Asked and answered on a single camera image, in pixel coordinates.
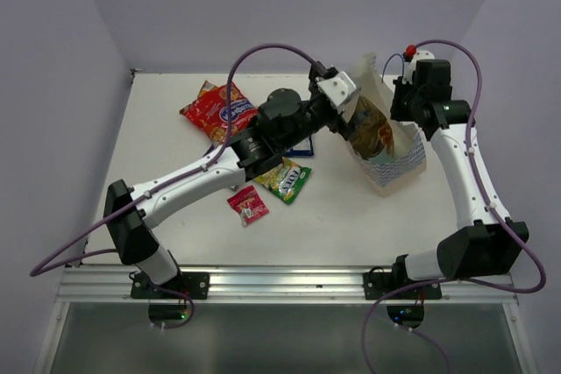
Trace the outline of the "blue checkered paper bag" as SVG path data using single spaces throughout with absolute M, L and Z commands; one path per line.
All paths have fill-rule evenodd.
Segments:
M 351 148 L 349 140 L 346 146 L 375 191 L 384 197 L 403 189 L 422 174 L 427 168 L 427 159 L 417 128 L 390 118 L 394 93 L 375 68 L 376 59 L 375 53 L 364 54 L 349 68 L 348 75 L 359 86 L 359 95 L 369 99 L 387 118 L 394 134 L 394 159 L 387 164 L 373 164 L 363 160 Z

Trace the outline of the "light blue chips bag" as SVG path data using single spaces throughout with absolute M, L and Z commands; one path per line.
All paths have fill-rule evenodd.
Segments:
M 352 113 L 349 137 L 351 148 L 373 164 L 387 164 L 394 159 L 394 134 L 385 115 L 360 95 Z

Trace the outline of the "red cookie snack bag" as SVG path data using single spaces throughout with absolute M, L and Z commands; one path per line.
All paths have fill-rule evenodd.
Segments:
M 179 114 L 186 117 L 200 131 L 204 132 L 213 145 L 220 145 L 226 139 L 228 111 L 226 104 L 227 86 L 220 86 L 201 98 L 180 109 Z M 231 135 L 243 130 L 257 115 L 257 109 L 238 89 L 231 87 Z

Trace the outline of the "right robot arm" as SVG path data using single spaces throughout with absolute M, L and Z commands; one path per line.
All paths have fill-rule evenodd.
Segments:
M 402 265 L 390 277 L 395 294 L 407 298 L 422 280 L 467 279 L 510 271 L 523 242 L 529 239 L 524 222 L 511 220 L 479 154 L 477 131 L 468 126 L 471 113 L 465 100 L 451 97 L 451 64 L 426 50 L 408 57 L 408 69 L 394 80 L 393 120 L 416 123 L 437 154 L 448 181 L 458 229 L 430 251 L 397 258 Z

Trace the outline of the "orange snack packet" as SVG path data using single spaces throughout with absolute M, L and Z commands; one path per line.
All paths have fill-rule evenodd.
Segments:
M 208 92 L 210 92 L 211 90 L 217 88 L 217 85 L 215 85 L 214 83 L 210 82 L 210 81 L 205 81 L 203 83 L 203 85 L 201 86 L 197 97 L 201 98 L 202 96 L 204 96 L 205 94 L 207 94 Z

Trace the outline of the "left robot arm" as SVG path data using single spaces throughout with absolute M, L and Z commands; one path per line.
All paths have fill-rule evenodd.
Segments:
M 289 149 L 324 127 L 348 138 L 352 127 L 343 112 L 358 95 L 356 82 L 346 72 L 316 63 L 309 92 L 303 100 L 293 89 L 276 89 L 245 129 L 189 166 L 134 187 L 123 180 L 111 183 L 103 217 L 121 263 L 137 266 L 162 297 L 186 291 L 178 264 L 153 228 L 218 190 L 267 173 Z

